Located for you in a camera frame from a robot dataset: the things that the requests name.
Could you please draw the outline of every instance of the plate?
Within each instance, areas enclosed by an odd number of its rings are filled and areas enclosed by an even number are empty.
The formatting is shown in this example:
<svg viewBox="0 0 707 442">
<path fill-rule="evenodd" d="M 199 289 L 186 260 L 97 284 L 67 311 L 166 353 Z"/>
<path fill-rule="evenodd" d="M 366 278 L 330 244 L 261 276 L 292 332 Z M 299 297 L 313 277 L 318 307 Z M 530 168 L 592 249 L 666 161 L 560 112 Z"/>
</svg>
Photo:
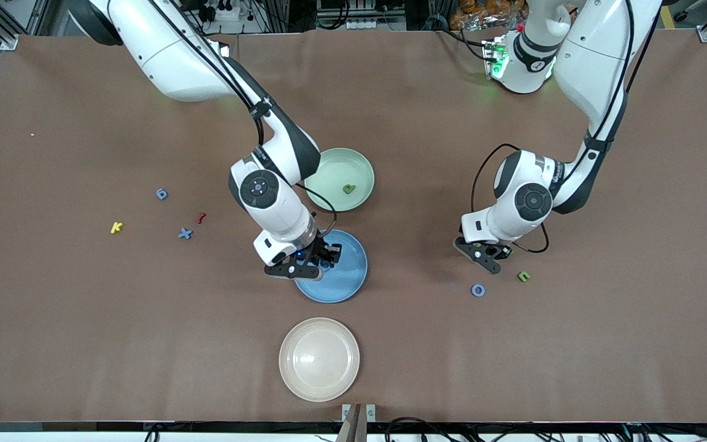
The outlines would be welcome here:
<svg viewBox="0 0 707 442">
<path fill-rule="evenodd" d="M 350 388 L 358 373 L 356 338 L 334 319 L 300 322 L 280 347 L 280 375 L 288 389 L 303 400 L 333 400 Z"/>
<path fill-rule="evenodd" d="M 334 229 L 323 237 L 329 244 L 342 244 L 340 261 L 323 269 L 319 281 L 297 279 L 296 286 L 309 299 L 325 304 L 342 302 L 359 291 L 367 277 L 365 248 L 348 232 Z"/>
<path fill-rule="evenodd" d="M 305 180 L 305 186 L 326 198 L 337 212 L 359 207 L 367 200 L 376 184 L 376 173 L 364 155 L 352 149 L 337 147 L 320 153 L 315 174 Z M 311 192 L 307 195 L 318 207 L 331 210 Z"/>
</svg>

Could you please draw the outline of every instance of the white robotic arm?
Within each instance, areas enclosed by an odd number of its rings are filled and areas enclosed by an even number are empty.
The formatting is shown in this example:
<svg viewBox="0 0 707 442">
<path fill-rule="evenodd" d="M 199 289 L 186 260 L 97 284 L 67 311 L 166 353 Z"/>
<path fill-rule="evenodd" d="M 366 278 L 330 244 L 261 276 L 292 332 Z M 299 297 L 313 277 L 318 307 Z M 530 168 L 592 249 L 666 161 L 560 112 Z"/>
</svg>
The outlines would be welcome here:
<svg viewBox="0 0 707 442">
<path fill-rule="evenodd" d="M 563 16 L 556 6 L 560 6 L 557 0 L 530 2 L 528 22 L 536 23 L 531 22 L 534 10 L 546 15 L 555 9 Z M 500 271 L 496 260 L 511 253 L 508 244 L 538 227 L 550 210 L 566 214 L 585 204 L 626 109 L 626 67 L 645 41 L 659 7 L 660 0 L 588 0 L 584 4 L 555 64 L 559 87 L 589 118 L 578 155 L 564 163 L 520 150 L 503 160 L 494 183 L 496 204 L 462 216 L 463 237 L 454 246 L 463 255 L 496 274 Z M 544 23 L 550 23 L 544 35 L 552 34 L 549 28 L 556 25 L 552 20 Z M 527 23 L 522 34 L 530 29 L 535 28 Z M 514 38 L 523 41 L 522 34 Z M 503 60 L 513 56 L 518 44 L 514 43 L 512 52 L 508 48 Z M 509 78 L 537 78 L 519 77 L 520 63 L 505 67 L 509 66 L 514 67 Z M 541 81 L 533 83 L 536 88 Z"/>
<path fill-rule="evenodd" d="M 222 56 L 218 42 L 196 34 L 171 0 L 71 0 L 79 28 L 96 41 L 124 44 L 164 95 L 204 101 L 236 95 L 258 128 L 258 145 L 231 167 L 228 188 L 263 231 L 253 245 L 265 272 L 287 279 L 320 279 L 319 263 L 334 266 L 329 246 L 292 185 L 315 173 L 316 143 L 269 97 L 241 64 Z M 274 132 L 263 140 L 263 124 Z"/>
</svg>

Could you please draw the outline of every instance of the robotic arm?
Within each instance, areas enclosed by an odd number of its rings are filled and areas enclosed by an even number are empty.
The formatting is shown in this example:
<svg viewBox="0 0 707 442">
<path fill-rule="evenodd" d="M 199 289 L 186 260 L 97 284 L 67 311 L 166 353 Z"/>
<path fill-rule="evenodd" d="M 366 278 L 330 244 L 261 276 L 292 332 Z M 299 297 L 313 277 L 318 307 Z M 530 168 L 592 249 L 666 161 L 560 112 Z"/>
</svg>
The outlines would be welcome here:
<svg viewBox="0 0 707 442">
<path fill-rule="evenodd" d="M 231 167 L 228 188 L 263 231 L 253 245 L 264 271 L 286 279 L 320 279 L 340 245 L 327 244 L 292 185 L 318 168 L 320 151 L 218 42 L 199 36 L 172 0 L 72 0 L 76 24 L 96 41 L 124 44 L 164 95 L 204 101 L 236 95 L 258 128 L 258 145 Z M 263 123 L 274 136 L 263 142 Z"/>
<path fill-rule="evenodd" d="M 495 75 L 499 67 L 503 73 L 500 81 L 505 86 L 509 87 L 508 81 L 511 85 L 530 83 L 525 91 L 531 92 L 528 89 L 541 86 L 549 73 L 531 72 L 532 64 L 523 61 L 531 58 L 520 55 L 520 51 L 526 47 L 535 50 L 535 42 L 528 43 L 534 41 L 533 36 L 544 36 L 541 42 L 545 45 L 552 43 L 551 36 L 563 33 L 555 79 L 566 97 L 589 118 L 589 127 L 572 162 L 564 163 L 525 150 L 510 154 L 496 174 L 496 204 L 462 216 L 463 237 L 455 240 L 455 248 L 492 274 L 500 271 L 496 261 L 511 253 L 508 244 L 538 227 L 550 210 L 561 214 L 574 212 L 589 198 L 626 109 L 623 88 L 626 68 L 645 41 L 660 7 L 660 0 L 587 0 L 569 28 L 564 3 L 530 1 L 525 29 L 495 51 L 500 52 L 499 61 L 490 68 Z M 534 11 L 544 15 L 544 19 L 532 21 Z M 556 19 L 548 19 L 548 12 L 555 12 Z M 542 68 L 552 68 L 550 59 L 545 56 L 545 60 L 547 64 Z"/>
</svg>

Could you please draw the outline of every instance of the green plate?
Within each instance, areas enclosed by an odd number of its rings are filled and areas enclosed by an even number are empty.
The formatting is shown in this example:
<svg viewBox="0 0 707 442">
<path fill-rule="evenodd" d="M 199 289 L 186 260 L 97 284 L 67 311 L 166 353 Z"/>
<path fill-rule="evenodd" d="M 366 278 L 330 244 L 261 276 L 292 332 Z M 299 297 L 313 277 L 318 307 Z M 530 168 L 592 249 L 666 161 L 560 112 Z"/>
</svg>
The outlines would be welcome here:
<svg viewBox="0 0 707 442">
<path fill-rule="evenodd" d="M 376 173 L 364 155 L 338 147 L 320 153 L 318 171 L 305 180 L 305 186 L 322 194 L 337 212 L 359 207 L 367 200 L 376 184 Z M 312 193 L 307 193 L 318 207 L 331 208 Z"/>
</svg>

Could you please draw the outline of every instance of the brown table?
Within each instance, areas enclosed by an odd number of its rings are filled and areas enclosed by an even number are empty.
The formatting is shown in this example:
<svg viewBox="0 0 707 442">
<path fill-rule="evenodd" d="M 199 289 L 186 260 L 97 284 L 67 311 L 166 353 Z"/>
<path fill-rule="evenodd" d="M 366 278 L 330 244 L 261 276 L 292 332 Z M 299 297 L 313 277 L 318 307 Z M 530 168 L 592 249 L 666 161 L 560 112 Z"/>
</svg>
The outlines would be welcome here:
<svg viewBox="0 0 707 442">
<path fill-rule="evenodd" d="M 497 276 L 452 239 L 495 145 L 577 152 L 586 120 L 553 81 L 510 95 L 432 33 L 250 36 L 234 54 L 323 149 L 373 163 L 373 195 L 339 219 L 367 249 L 365 286 L 324 305 L 264 276 L 226 184 L 256 140 L 236 99 L 177 103 L 123 48 L 24 37 L 0 59 L 0 421 L 322 421 L 352 402 L 381 419 L 707 421 L 693 31 L 656 33 L 589 203 L 551 215 L 546 254 L 516 252 Z M 356 383 L 328 403 L 277 369 L 284 335 L 315 316 L 361 345 Z"/>
</svg>

